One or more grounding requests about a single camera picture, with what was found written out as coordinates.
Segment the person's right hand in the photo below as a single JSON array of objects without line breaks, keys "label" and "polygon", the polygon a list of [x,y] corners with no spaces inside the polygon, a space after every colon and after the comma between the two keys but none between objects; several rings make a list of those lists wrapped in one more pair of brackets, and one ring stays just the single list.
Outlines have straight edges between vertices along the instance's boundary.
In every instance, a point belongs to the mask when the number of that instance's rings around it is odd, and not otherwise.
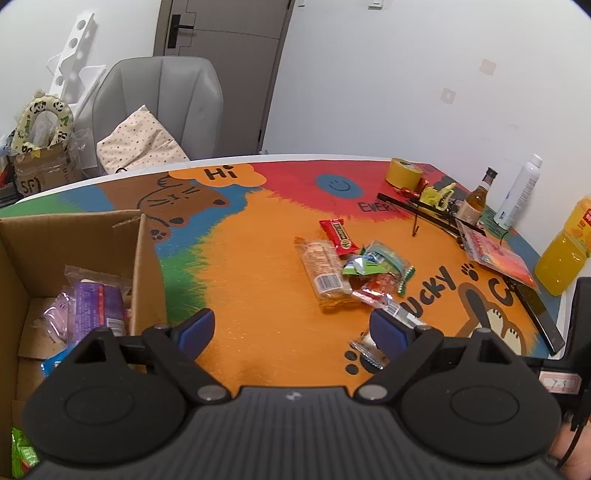
[{"label": "person's right hand", "polygon": [[[574,450],[560,470],[569,480],[589,480],[591,476],[591,426],[587,424],[582,430]],[[556,436],[550,455],[561,459],[570,447],[575,433],[569,424],[563,424]]]}]

